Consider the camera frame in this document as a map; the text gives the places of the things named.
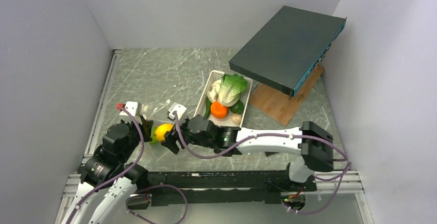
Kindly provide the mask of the yellow lemon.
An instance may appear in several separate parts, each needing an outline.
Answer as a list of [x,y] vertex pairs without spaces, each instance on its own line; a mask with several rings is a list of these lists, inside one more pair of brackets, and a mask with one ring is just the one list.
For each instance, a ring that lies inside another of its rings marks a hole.
[[153,140],[155,142],[159,142],[159,143],[165,141],[165,134],[167,132],[171,132],[171,130],[173,129],[173,126],[174,125],[172,125],[172,124],[165,123],[165,124],[162,124],[162,125],[156,127],[154,129]]

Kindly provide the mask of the polka dot zip top bag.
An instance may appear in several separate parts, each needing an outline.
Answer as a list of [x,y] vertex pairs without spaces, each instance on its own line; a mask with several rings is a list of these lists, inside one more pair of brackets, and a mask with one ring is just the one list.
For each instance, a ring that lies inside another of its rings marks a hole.
[[[144,103],[141,107],[141,115],[146,120],[152,120],[153,126],[160,126],[165,123],[172,123],[172,121],[168,118],[168,109],[171,106],[172,102],[168,99],[164,102],[154,102],[154,103]],[[157,142],[155,144],[150,144],[146,146],[146,152],[150,154],[150,156],[155,160],[162,159],[165,155],[171,154],[167,148],[161,145],[161,143]]]

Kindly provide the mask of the light green round fruit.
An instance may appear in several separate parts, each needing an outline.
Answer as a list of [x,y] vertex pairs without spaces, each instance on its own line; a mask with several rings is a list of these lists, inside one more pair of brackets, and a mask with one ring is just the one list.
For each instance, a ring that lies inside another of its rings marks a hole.
[[158,142],[157,138],[156,138],[156,135],[155,135],[156,129],[157,129],[157,127],[153,126],[151,131],[150,131],[150,141],[149,141],[150,144],[155,144],[155,143]]

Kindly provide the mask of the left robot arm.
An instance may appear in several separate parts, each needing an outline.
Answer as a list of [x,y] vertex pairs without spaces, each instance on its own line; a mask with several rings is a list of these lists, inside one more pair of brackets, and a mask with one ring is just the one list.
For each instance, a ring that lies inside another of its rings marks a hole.
[[108,128],[102,144],[85,164],[62,223],[103,223],[131,194],[147,189],[147,169],[127,161],[141,138],[152,140],[153,124],[142,119],[138,126],[121,121]]

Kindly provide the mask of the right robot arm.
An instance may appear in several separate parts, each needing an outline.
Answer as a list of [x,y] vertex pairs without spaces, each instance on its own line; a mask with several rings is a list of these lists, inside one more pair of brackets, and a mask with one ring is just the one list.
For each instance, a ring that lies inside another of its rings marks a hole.
[[334,169],[333,138],[310,121],[291,129],[255,130],[218,126],[197,115],[184,121],[176,120],[158,141],[174,154],[190,144],[213,150],[214,155],[202,156],[202,159],[254,152],[294,154],[297,159],[284,176],[284,184],[291,191],[299,189],[315,172],[328,173]]

